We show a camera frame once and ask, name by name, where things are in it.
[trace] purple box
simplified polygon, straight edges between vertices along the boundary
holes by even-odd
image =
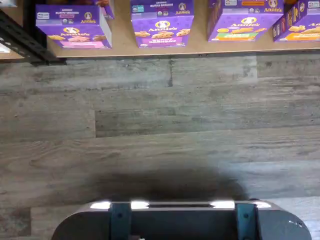
[[[36,5],[36,26],[63,48],[111,48],[112,33],[101,7]]]
[[[272,28],[273,40],[320,41],[319,1],[299,0]]]
[[[115,0],[46,0],[50,5],[97,5],[107,19],[115,18]]]
[[[284,0],[216,0],[208,41],[256,41],[284,14]]]
[[[131,0],[131,22],[139,48],[186,46],[193,20],[193,0]]]

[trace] gray vinyl flooring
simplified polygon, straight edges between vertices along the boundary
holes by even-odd
[[[0,65],[0,240],[99,199],[271,200],[320,240],[320,55]]]

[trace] purple cereal box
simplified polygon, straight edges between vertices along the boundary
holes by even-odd
[[[284,14],[284,0],[216,0],[208,41],[256,41]]]
[[[97,5],[106,19],[115,18],[115,0],[47,0],[50,5]]]
[[[186,46],[193,20],[193,0],[131,0],[131,22],[139,48]]]
[[[110,49],[112,33],[101,7],[36,5],[36,26],[62,48]]]
[[[320,41],[319,1],[299,0],[272,28],[273,40]]]

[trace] metal shelf frame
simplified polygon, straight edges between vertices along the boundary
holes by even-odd
[[[34,66],[64,65],[65,58],[58,58],[47,50],[47,37],[36,27],[36,3],[23,1],[23,27],[0,10],[0,43],[24,57]]]

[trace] white label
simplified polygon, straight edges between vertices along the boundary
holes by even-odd
[[[50,13],[49,12],[38,12],[36,14],[37,19],[50,19]]]
[[[226,6],[237,6],[237,0],[224,0]]]
[[[309,1],[308,8],[320,8],[320,2],[319,1]]]

